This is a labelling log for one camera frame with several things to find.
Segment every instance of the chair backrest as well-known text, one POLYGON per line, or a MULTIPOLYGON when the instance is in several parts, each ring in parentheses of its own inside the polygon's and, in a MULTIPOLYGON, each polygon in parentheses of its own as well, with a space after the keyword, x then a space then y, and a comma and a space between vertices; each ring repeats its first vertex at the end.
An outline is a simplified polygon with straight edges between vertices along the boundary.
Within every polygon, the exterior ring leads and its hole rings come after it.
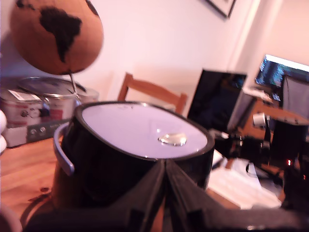
POLYGON ((285 110, 309 119, 309 83, 296 80, 288 75, 283 78, 283 103, 285 110))
POLYGON ((184 93, 178 96, 161 86, 157 86, 147 81, 133 79, 132 74, 126 73, 123 85, 118 96, 118 101, 126 100, 128 88, 132 88, 154 98, 160 99, 164 102, 175 105, 175 112, 178 114, 182 114, 188 98, 187 95, 184 93))

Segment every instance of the picture frame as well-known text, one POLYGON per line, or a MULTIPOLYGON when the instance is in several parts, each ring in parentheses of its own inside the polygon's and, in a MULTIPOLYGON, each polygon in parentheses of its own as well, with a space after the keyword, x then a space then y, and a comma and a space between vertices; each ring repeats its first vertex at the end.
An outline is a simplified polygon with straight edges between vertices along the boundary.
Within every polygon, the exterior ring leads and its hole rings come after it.
POLYGON ((236 0, 206 0, 215 8, 224 18, 230 18, 236 0))

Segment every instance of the monitor screen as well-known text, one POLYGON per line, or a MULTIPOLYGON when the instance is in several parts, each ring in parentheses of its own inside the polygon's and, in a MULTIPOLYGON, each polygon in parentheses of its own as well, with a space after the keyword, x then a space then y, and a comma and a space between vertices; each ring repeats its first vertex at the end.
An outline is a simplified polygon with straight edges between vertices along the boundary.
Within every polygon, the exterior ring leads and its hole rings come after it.
POLYGON ((285 74, 299 80, 309 81, 309 66, 266 55, 255 81, 257 84, 271 88, 281 88, 283 76, 285 74))
POLYGON ((227 132, 245 78, 245 74, 203 70, 188 119, 206 129, 227 132))

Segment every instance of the pot lid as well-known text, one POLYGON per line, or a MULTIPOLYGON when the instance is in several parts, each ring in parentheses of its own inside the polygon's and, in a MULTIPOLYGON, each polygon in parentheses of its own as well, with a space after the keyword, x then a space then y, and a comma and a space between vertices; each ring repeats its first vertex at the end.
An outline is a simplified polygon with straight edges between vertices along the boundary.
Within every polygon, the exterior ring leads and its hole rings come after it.
MULTIPOLYGON (((54 78, 54 77, 29 77, 19 81, 18 86, 36 95, 71 98, 74 97, 74 90, 71 80, 54 78)), ((84 93, 86 90, 83 86, 76 83, 77 93, 84 93)))
POLYGON ((206 134, 184 118, 145 103, 113 102, 82 111, 86 125, 114 147, 153 159, 198 154, 206 134))
POLYGON ((81 92, 78 93, 80 96, 83 97, 92 97, 92 98, 98 98, 99 97, 99 92, 97 92, 96 90, 92 89, 92 88, 85 88, 86 92, 81 92))

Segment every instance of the metal handle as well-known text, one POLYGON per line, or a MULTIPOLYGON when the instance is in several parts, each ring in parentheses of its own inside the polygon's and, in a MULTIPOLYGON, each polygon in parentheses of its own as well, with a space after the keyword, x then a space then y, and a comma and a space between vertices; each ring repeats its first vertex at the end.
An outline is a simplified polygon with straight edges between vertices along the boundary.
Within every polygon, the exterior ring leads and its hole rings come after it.
POLYGON ((39 117, 50 116, 50 102, 49 102, 48 98, 40 97, 40 99, 43 102, 43 108, 39 109, 39 111, 40 111, 40 116, 39 117))
POLYGON ((71 82, 72 82, 72 86, 73 86, 73 91, 74 91, 74 94, 75 94, 75 97, 76 97, 75 107, 77 107, 77 106, 81 105, 82 102, 81 102, 81 99, 80 99, 80 97, 79 97, 79 95, 77 93, 77 87, 76 87, 76 83, 74 81, 72 73, 70 72, 69 75, 70 75, 70 78, 71 78, 71 82))
POLYGON ((59 126, 54 133, 54 151, 60 167, 68 175, 72 176, 74 174, 75 168, 74 164, 69 160, 66 154, 63 152, 61 145, 59 143, 59 138, 64 134, 67 129, 69 122, 59 126))

